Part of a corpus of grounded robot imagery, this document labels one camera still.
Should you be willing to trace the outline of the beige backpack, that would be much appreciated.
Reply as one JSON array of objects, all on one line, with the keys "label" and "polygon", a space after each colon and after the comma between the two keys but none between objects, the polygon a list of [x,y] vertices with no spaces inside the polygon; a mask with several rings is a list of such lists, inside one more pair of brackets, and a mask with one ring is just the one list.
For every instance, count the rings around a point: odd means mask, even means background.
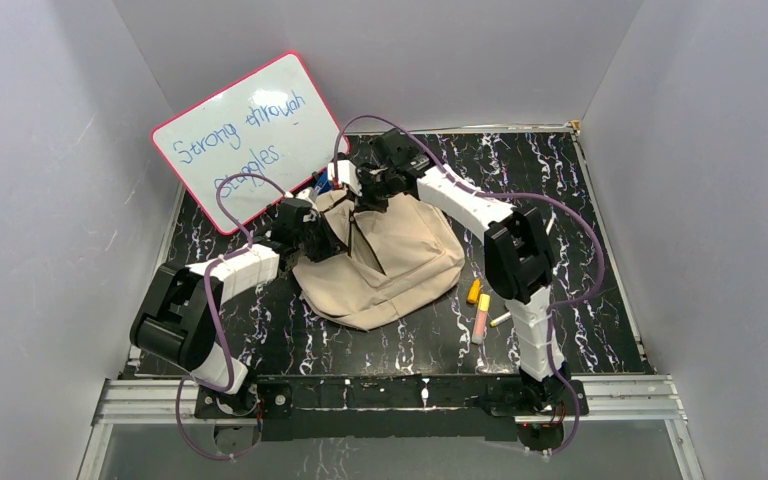
[{"label": "beige backpack", "polygon": [[292,273],[302,298],[319,316],[369,331],[439,299],[465,265],[464,249],[436,207],[411,195],[388,201],[385,212],[358,212],[342,192],[318,196],[317,206],[348,250]]}]

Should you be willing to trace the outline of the orange highlighter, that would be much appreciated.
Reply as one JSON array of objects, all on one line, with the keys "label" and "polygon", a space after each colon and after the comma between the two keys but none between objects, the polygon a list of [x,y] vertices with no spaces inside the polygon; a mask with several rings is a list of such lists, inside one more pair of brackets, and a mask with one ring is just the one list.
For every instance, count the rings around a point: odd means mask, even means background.
[{"label": "orange highlighter", "polygon": [[467,293],[466,302],[470,305],[477,305],[482,294],[482,282],[476,278]]}]

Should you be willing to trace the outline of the yellow pink highlighter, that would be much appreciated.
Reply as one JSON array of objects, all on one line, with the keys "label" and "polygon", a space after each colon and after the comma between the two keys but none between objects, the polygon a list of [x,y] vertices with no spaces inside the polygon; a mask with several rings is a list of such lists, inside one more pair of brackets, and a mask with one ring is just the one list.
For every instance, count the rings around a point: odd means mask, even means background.
[{"label": "yellow pink highlighter", "polygon": [[478,296],[471,335],[471,342],[475,345],[481,345],[484,342],[490,301],[491,297],[488,294],[482,293]]}]

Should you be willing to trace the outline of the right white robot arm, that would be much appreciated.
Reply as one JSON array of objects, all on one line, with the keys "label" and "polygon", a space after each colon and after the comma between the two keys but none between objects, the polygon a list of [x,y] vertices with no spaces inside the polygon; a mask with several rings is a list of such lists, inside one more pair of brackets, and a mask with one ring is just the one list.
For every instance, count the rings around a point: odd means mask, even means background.
[{"label": "right white robot arm", "polygon": [[480,238],[484,275],[504,299],[518,337],[525,405],[550,413],[563,399],[564,357],[551,327],[550,290],[555,257],[538,209],[516,207],[469,184],[413,135],[394,128],[372,143],[376,160],[356,165],[335,151],[327,175],[359,205],[382,210],[409,194]]}]

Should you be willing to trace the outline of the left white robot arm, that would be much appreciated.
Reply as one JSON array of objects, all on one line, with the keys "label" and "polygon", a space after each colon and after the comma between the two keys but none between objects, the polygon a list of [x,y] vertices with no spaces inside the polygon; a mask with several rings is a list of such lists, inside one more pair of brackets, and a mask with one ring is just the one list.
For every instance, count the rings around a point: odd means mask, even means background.
[{"label": "left white robot arm", "polygon": [[131,344],[189,373],[220,392],[235,416],[254,411],[257,387],[249,369],[230,353],[221,331],[223,303],[288,274],[306,255],[327,259],[344,250],[306,188],[281,199],[273,222],[252,243],[213,260],[162,264],[155,272],[130,330]]}]

